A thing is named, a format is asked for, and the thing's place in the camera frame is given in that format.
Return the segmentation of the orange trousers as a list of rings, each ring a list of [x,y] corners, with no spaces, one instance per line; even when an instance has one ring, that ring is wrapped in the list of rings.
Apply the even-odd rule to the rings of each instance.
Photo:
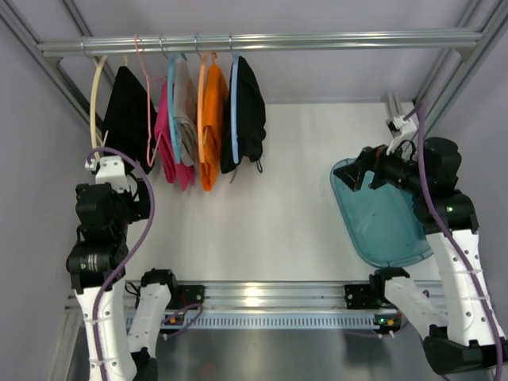
[[[224,132],[224,114],[229,88],[221,68],[212,63],[206,73],[203,126],[204,162],[199,162],[204,191],[212,191],[221,173],[221,146]]]

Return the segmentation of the orange plastic hanger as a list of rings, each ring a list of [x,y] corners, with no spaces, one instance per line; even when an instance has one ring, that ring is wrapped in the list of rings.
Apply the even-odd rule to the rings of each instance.
[[[204,105],[204,92],[206,79],[206,65],[209,58],[211,58],[212,63],[215,64],[217,59],[217,53],[206,52],[200,58],[200,69],[198,78],[198,101],[197,101],[198,158],[200,163],[204,162],[203,105]]]

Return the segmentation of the light blue plastic hanger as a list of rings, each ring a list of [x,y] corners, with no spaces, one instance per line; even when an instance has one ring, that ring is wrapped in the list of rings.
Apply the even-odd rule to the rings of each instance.
[[[237,84],[238,84],[238,68],[240,55],[233,51],[233,37],[229,37],[229,47],[233,56],[232,70],[231,70],[231,96],[230,96],[230,122],[231,122],[231,144],[233,162],[240,163],[239,147],[237,138]]]

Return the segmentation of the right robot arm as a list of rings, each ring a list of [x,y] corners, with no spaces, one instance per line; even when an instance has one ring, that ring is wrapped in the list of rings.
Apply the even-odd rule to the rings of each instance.
[[[372,190],[390,185],[411,195],[414,216],[437,263],[446,310],[436,308],[401,267],[371,275],[375,298],[406,316],[438,375],[493,369],[500,379],[507,364],[507,336],[483,275],[475,207],[456,187],[461,162],[456,143],[430,137],[418,148],[416,160],[406,160],[386,145],[366,147],[351,163],[333,169],[332,177],[359,191],[371,173]]]

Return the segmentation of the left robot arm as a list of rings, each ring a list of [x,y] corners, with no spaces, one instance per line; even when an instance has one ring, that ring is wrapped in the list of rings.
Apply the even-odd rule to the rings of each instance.
[[[125,260],[128,227],[153,220],[153,193],[140,178],[117,184],[79,184],[77,241],[67,258],[71,288],[83,314],[91,380],[156,380],[156,342],[175,292],[170,270],[144,273],[131,325],[125,323]]]

